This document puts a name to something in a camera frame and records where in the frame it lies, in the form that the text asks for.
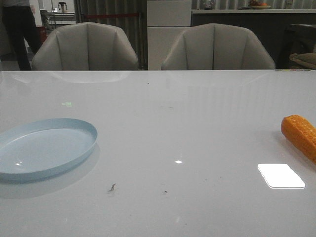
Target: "storage unit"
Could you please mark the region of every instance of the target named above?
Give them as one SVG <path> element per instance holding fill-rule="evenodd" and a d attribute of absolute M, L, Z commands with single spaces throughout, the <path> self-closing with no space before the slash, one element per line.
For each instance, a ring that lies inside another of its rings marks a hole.
<path fill-rule="evenodd" d="M 191 25 L 191 0 L 147 1 L 148 70 L 160 70 L 174 39 Z"/>
<path fill-rule="evenodd" d="M 289 24 L 315 24 L 314 9 L 265 10 L 192 10 L 192 26 L 219 23 L 241 26 L 253 31 L 276 63 L 283 44 L 283 35 Z"/>

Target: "chair backrest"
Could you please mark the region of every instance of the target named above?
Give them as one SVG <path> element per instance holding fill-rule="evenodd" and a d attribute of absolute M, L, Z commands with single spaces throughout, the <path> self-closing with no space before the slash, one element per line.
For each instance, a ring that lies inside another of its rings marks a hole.
<path fill-rule="evenodd" d="M 137 70 L 138 60 L 125 32 L 84 22 L 55 29 L 32 60 L 33 70 Z"/>
<path fill-rule="evenodd" d="M 212 23 L 184 30 L 161 69 L 275 69 L 275 63 L 251 30 Z"/>

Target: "white shirt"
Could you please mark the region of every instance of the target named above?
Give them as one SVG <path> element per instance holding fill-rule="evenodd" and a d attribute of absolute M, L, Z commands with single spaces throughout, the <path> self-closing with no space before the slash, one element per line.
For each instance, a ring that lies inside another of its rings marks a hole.
<path fill-rule="evenodd" d="M 30 0 L 3 0 L 3 6 L 30 6 Z"/>

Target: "floor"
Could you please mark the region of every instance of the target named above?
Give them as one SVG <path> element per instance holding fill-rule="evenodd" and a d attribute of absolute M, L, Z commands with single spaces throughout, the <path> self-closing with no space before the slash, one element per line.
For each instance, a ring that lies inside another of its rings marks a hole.
<path fill-rule="evenodd" d="M 28 57 L 31 63 L 33 54 L 28 53 Z M 19 69 L 19 65 L 16 61 L 14 54 L 6 54 L 3 56 L 0 56 L 0 71 L 18 71 L 18 70 L 20 69 Z"/>

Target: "counter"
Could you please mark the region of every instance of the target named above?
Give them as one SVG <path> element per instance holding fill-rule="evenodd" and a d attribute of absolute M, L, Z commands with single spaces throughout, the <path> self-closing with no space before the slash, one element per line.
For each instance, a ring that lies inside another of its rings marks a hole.
<path fill-rule="evenodd" d="M 316 24 L 315 9 L 192 10 L 191 26 L 207 23 L 235 25 L 252 30 L 276 63 L 290 24 Z"/>

